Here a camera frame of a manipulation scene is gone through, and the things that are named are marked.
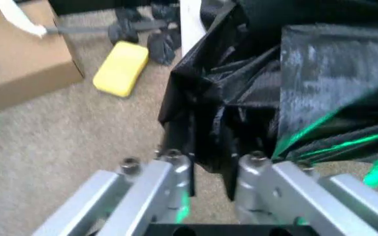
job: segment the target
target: black plastic bag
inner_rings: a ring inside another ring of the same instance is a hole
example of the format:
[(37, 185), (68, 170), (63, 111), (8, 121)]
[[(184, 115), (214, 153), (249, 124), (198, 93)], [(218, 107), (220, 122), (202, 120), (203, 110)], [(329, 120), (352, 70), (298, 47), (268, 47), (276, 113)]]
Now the black plastic bag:
[(113, 45), (121, 40), (131, 43), (138, 43), (139, 41), (138, 33), (128, 19), (120, 19), (111, 24), (107, 33)]
[[(240, 2), (224, 5), (170, 74), (158, 119), (188, 124), (192, 145), (168, 147), (221, 173), (230, 199), (238, 158), (255, 150), (274, 161), (377, 155), (378, 3)], [(337, 25), (282, 30), (315, 22)]]
[(200, 17), (206, 30), (211, 27), (222, 6), (223, 0), (202, 0)]
[(170, 65), (175, 58), (174, 51), (182, 45), (180, 30), (165, 29), (160, 33), (148, 36), (149, 57), (162, 65)]
[(154, 19), (176, 22), (180, 25), (180, 8), (177, 6), (151, 3), (151, 13)]
[(174, 43), (168, 33), (152, 33), (148, 36), (149, 57), (162, 65), (171, 65), (175, 58)]

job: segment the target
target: yellow sponge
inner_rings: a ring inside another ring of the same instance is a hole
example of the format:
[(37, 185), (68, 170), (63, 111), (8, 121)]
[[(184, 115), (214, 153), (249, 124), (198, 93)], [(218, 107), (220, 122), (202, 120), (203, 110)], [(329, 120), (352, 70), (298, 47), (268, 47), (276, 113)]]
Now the yellow sponge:
[(147, 48), (120, 41), (94, 76), (93, 84), (98, 90), (127, 97), (147, 61)]

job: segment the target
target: cardboard box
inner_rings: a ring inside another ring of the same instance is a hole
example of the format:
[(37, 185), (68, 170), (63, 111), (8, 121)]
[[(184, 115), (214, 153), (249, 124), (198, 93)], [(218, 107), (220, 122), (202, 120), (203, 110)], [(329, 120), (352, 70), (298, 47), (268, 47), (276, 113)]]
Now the cardboard box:
[[(35, 24), (53, 26), (55, 14), (46, 0), (21, 8)], [(65, 38), (42, 39), (21, 31), (0, 13), (0, 110), (83, 79)]]

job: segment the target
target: black object on floor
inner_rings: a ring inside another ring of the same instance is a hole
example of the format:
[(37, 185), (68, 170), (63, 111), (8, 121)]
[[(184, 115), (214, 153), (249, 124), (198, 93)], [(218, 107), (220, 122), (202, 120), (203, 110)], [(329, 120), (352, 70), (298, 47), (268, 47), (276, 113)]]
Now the black object on floor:
[(177, 6), (151, 3), (151, 13), (154, 19), (180, 24), (180, 8)]
[(174, 51), (182, 45), (179, 7), (152, 3), (151, 11), (155, 19), (166, 21), (168, 26), (170, 23), (177, 24), (177, 28), (169, 29), (167, 26), (161, 28), (160, 33), (152, 33), (148, 37), (149, 57), (159, 64), (170, 65), (176, 56)]
[(121, 40), (131, 43), (139, 42), (138, 33), (128, 19), (120, 19), (111, 24), (108, 28), (108, 36), (113, 45)]
[(176, 56), (174, 42), (168, 32), (150, 34), (147, 47), (150, 59), (162, 65), (170, 65)]
[(158, 119), (189, 124), (194, 161), (233, 199), (238, 160), (255, 150), (274, 162), (378, 157), (378, 3), (239, 2), (170, 73)]

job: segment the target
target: beige carpet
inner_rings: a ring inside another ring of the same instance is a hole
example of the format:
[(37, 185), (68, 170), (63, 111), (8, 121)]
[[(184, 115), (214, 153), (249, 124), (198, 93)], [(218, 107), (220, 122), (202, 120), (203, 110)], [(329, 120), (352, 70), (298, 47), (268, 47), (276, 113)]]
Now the beige carpet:
[[(103, 26), (112, 11), (63, 17), (65, 25)], [(142, 35), (146, 44), (147, 35)], [(81, 83), (0, 112), (0, 236), (30, 235), (92, 173), (133, 155), (149, 161), (162, 128), (157, 115), (173, 66), (150, 62), (130, 98), (97, 91), (91, 79), (112, 48), (105, 35), (72, 37), (85, 71)], [(174, 60), (180, 59), (180, 52)], [(362, 177), (368, 165), (332, 163), (324, 174)], [(198, 196), (187, 222), (234, 223), (219, 176), (196, 169)]]

